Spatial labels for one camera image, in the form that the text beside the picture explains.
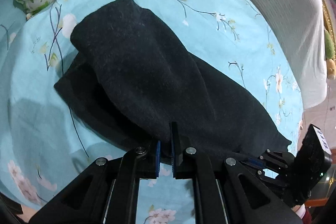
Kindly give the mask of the person right hand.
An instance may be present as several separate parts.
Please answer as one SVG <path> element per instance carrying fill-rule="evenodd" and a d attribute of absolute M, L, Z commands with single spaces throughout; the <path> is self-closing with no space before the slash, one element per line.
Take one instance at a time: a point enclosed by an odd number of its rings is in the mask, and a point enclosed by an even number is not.
<path fill-rule="evenodd" d="M 299 218 L 302 220 L 303 224 L 311 224 L 312 223 L 312 217 L 307 208 L 304 204 L 302 205 L 296 205 L 292 207 L 292 211 L 295 212 L 299 216 Z"/>

